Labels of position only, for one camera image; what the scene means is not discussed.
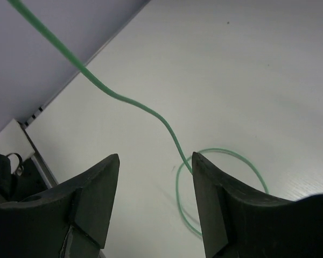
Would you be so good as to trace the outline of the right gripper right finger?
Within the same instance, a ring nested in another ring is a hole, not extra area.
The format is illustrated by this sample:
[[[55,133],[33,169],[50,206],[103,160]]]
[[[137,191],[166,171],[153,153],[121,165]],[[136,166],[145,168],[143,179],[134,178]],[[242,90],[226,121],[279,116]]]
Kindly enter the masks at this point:
[[[323,257],[323,193],[278,198],[199,153],[192,168],[206,257]]]

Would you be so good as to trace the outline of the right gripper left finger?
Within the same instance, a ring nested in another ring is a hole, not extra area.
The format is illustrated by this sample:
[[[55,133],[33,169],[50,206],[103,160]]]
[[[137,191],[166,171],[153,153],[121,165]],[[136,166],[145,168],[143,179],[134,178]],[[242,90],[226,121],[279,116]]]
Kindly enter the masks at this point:
[[[50,189],[0,204],[0,257],[101,257],[119,167],[112,154]]]

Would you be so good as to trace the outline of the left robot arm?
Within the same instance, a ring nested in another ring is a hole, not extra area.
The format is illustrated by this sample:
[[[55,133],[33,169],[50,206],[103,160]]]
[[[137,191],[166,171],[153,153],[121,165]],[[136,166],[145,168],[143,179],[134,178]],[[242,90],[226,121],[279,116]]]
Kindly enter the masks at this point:
[[[23,160],[18,153],[0,154],[0,204],[20,202],[50,187],[34,158]]]

